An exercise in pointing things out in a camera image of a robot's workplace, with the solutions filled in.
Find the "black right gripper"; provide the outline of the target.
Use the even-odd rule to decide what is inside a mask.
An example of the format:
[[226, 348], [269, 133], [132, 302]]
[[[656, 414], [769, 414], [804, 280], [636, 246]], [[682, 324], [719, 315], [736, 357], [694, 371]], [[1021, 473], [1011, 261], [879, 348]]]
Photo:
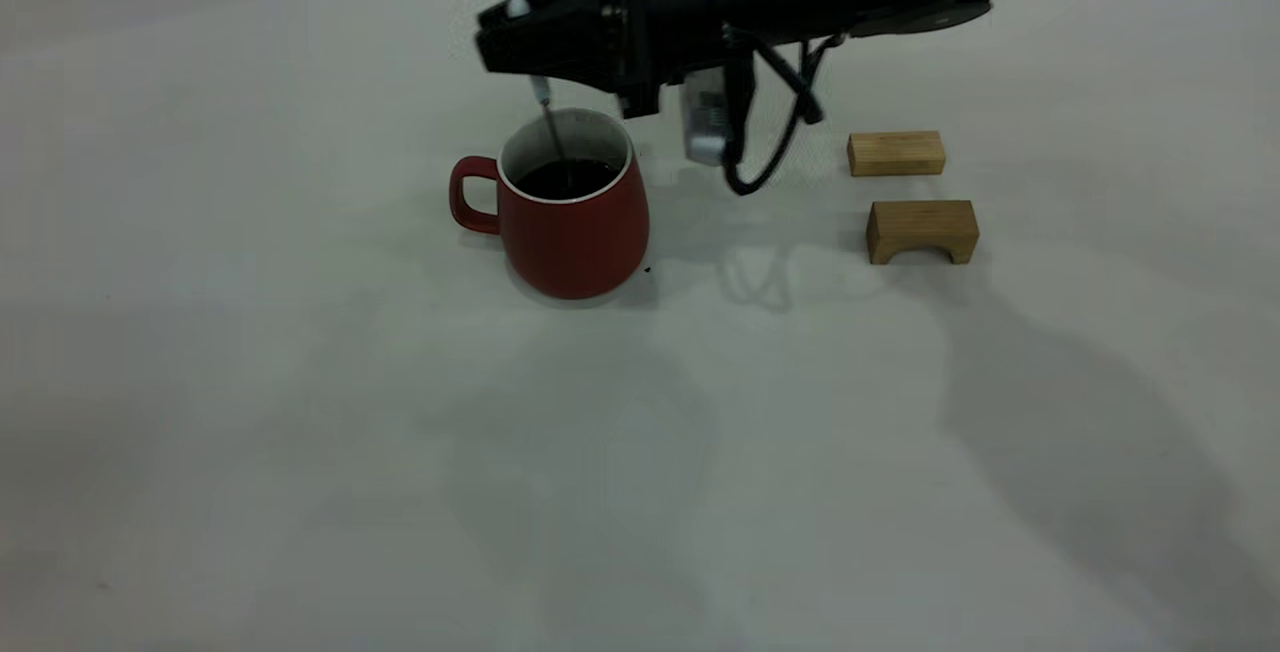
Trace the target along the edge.
[[486, 70], [570, 81], [614, 94], [623, 118], [655, 115], [660, 88], [721, 68], [751, 99], [754, 50], [733, 20], [746, 0], [502, 0], [477, 15]]

